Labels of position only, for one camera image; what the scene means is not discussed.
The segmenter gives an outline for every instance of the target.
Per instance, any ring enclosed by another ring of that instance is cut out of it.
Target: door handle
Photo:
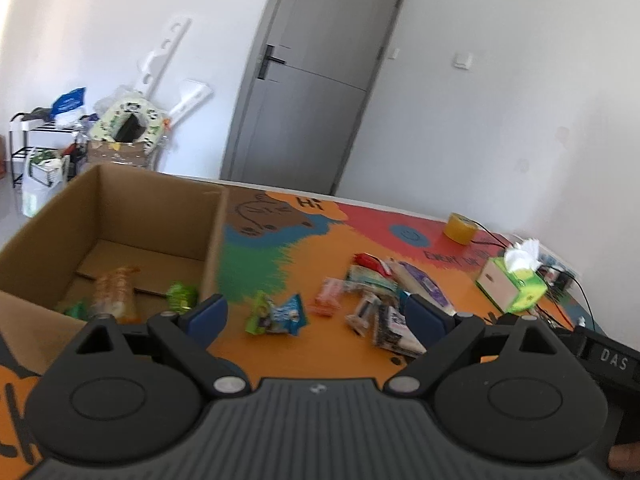
[[[277,57],[273,57],[273,49],[275,47],[273,45],[267,45],[267,48],[264,51],[264,56],[262,56],[262,63],[260,65],[260,72],[258,72],[258,79],[264,80],[267,77],[267,70],[269,68],[269,63],[273,61],[274,63],[280,65],[286,65],[287,62],[284,59],[279,59]]]

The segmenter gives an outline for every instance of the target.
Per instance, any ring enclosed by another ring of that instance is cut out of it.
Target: tissue box
[[[546,283],[533,270],[507,272],[503,258],[489,258],[476,285],[503,312],[528,310],[546,293]]]

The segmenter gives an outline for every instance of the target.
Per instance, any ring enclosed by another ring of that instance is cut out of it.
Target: door frame
[[[220,169],[220,179],[222,180],[233,180],[232,173],[234,170],[234,165],[237,162],[236,159],[239,156],[240,157],[247,156],[247,153],[244,153],[244,154],[238,153],[238,143],[240,140],[240,133],[242,131],[242,126],[246,118],[246,112],[249,105],[249,98],[251,97],[252,91],[254,90],[254,83],[258,76],[258,70],[260,70],[260,66],[262,64],[262,53],[264,52],[267,38],[271,31],[273,21],[276,17],[276,12],[278,10],[278,7],[280,6],[280,1],[281,0],[267,0],[267,4],[264,8],[262,18],[260,19],[260,23],[258,25],[254,42],[252,44],[249,57],[247,60],[247,64],[244,69],[244,75],[242,76],[242,83],[240,85],[240,90],[238,92],[238,100],[236,101],[234,116],[231,121],[231,126],[229,128],[229,135],[226,141],[225,154],[222,159],[222,168]],[[394,11],[394,15],[392,16],[388,29],[386,31],[385,39],[383,41],[382,48],[378,56],[378,60],[373,69],[371,80],[367,85],[366,97],[364,98],[362,106],[358,111],[358,115],[356,117],[353,130],[349,136],[347,147],[344,150],[344,153],[342,155],[340,167],[338,168],[338,173],[335,176],[335,180],[331,188],[331,192],[330,192],[331,195],[335,194],[335,190],[337,189],[338,183],[340,182],[340,179],[344,172],[344,167],[347,164],[347,160],[349,158],[349,155],[351,153],[351,148],[353,146],[353,141],[355,140],[356,134],[360,129],[360,123],[362,122],[364,110],[366,110],[367,104],[369,103],[371,90],[373,89],[376,79],[378,78],[378,73],[380,72],[380,67],[382,66],[382,62],[385,60],[385,54],[389,46],[389,41],[391,40],[391,35],[393,34],[394,29],[396,28],[398,14],[402,7],[403,2],[404,0],[398,0],[398,4],[396,5],[396,10]]]

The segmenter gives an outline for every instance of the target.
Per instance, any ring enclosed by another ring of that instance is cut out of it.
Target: gray door
[[[280,0],[231,179],[329,193],[399,0]]]

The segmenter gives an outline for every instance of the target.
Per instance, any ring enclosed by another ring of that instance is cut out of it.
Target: human hand
[[[609,451],[609,467],[623,473],[640,471],[640,442],[621,444]]]

